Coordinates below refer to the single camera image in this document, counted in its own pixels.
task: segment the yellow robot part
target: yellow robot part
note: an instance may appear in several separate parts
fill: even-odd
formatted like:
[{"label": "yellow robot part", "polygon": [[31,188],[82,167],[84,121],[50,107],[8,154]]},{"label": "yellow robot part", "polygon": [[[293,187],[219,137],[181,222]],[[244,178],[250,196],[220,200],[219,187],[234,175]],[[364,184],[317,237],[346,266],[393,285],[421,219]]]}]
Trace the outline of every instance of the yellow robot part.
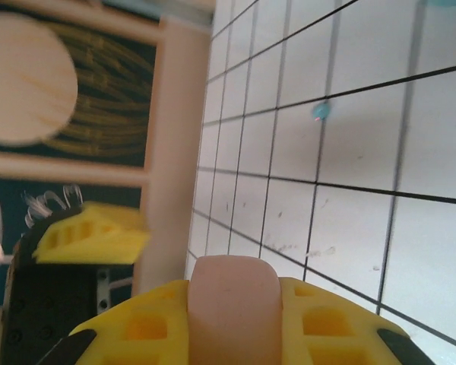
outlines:
[{"label": "yellow robot part", "polygon": [[283,365],[401,365],[377,334],[397,325],[349,300],[294,278],[282,287]]},{"label": "yellow robot part", "polygon": [[132,264],[149,238],[138,209],[85,202],[80,214],[51,224],[33,257],[38,263]]},{"label": "yellow robot part", "polygon": [[[226,256],[226,260],[235,258]],[[240,299],[239,304],[233,301],[233,305],[238,307],[241,314],[246,314],[243,312],[247,308],[244,300],[258,300],[256,295],[246,295],[246,292],[230,286],[230,275],[216,275],[214,270],[202,269],[200,267],[199,273],[193,275],[193,281],[214,275],[219,281],[218,289],[229,291],[230,295]],[[264,283],[263,277],[251,276],[247,280]],[[275,331],[281,331],[280,365],[401,365],[398,356],[392,351],[413,351],[408,343],[399,342],[397,346],[400,348],[396,349],[384,341],[382,331],[394,333],[404,340],[409,336],[397,325],[361,306],[301,280],[278,278],[278,281],[282,312],[281,327]],[[188,317],[188,305],[192,305],[188,303],[189,285],[189,281],[172,281],[79,325],[71,335],[92,329],[96,337],[76,364],[188,365],[189,323],[197,321],[197,325],[203,326],[209,320],[223,322],[223,318],[212,319],[203,316],[203,313]],[[208,288],[207,295],[203,295],[210,305],[216,306],[217,302],[226,299],[210,293],[216,291]],[[265,310],[263,301],[260,302],[260,310]],[[243,324],[236,331],[242,335]],[[226,348],[240,351],[240,347],[236,350],[230,346],[229,339],[224,344],[225,347],[219,351],[221,354],[226,353]],[[425,355],[413,359],[410,362],[406,360],[406,363],[432,364]]]},{"label": "yellow robot part", "polygon": [[71,333],[97,336],[76,365],[188,365],[189,281],[172,281],[138,295]]}]

